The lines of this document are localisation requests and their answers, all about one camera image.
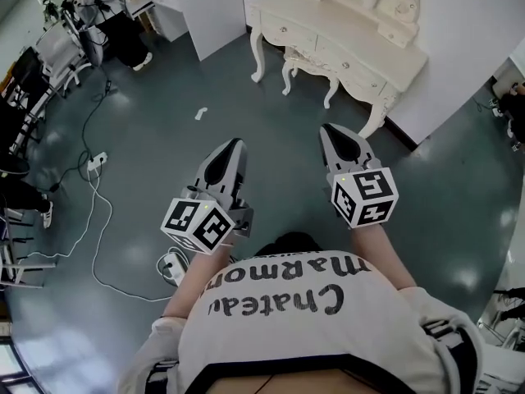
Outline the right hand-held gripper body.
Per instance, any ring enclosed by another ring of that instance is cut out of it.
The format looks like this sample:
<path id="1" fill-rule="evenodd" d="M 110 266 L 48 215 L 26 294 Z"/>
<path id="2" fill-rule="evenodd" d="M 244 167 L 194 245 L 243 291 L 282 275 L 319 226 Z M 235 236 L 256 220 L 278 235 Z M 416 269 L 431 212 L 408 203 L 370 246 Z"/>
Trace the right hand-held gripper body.
<path id="1" fill-rule="evenodd" d="M 350 229 L 387 222 L 399 192 L 388 167 L 334 175 L 331 204 Z"/>

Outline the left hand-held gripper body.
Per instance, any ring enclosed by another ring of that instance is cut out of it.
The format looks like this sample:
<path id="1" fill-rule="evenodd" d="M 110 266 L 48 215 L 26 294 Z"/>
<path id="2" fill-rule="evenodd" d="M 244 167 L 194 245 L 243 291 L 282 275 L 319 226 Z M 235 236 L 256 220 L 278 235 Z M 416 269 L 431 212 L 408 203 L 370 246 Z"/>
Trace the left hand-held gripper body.
<path id="1" fill-rule="evenodd" d="M 253 208 L 237 196 L 186 186 L 172 200 L 161 231 L 185 250 L 211 255 L 249 237 L 253 216 Z"/>

